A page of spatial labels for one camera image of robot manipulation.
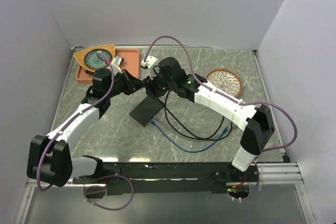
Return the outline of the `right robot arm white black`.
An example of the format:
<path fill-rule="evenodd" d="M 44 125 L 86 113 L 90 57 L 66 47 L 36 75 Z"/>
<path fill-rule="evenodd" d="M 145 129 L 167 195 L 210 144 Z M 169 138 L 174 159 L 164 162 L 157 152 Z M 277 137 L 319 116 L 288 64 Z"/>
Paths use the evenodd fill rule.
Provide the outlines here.
<path fill-rule="evenodd" d="M 230 177 L 241 181 L 248 175 L 248 167 L 262 153 L 275 127 L 270 108 L 246 105 L 241 100 L 220 92 L 212 83 L 197 74 L 186 74 L 179 62 L 168 57 L 158 60 L 149 56 L 141 67 L 148 70 L 145 88 L 157 99 L 174 92 L 182 99 L 206 106 L 229 119 L 243 131 L 238 149 L 230 167 Z"/>

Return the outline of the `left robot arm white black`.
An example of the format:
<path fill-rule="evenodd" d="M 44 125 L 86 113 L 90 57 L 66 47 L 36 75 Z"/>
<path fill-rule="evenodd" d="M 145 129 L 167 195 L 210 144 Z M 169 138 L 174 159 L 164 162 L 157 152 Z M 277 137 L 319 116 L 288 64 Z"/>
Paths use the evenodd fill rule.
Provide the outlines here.
<path fill-rule="evenodd" d="M 93 156 L 73 158 L 71 151 L 96 121 L 108 110 L 110 99 L 124 93 L 133 94 L 144 87 L 143 81 L 126 70 L 117 74 L 100 69 L 92 78 L 85 98 L 62 125 L 45 136 L 36 135 L 29 148 L 27 176 L 38 183 L 58 187 L 71 178 L 84 177 L 92 183 L 103 179 L 103 161 Z"/>

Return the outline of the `black network switch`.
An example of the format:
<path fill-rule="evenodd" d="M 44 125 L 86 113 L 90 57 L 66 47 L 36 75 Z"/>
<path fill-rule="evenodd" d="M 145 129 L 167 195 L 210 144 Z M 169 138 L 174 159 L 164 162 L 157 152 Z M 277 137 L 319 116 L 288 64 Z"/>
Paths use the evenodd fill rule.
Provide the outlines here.
<path fill-rule="evenodd" d="M 130 112 L 130 117 L 145 127 L 162 108 L 159 100 L 147 96 Z"/>

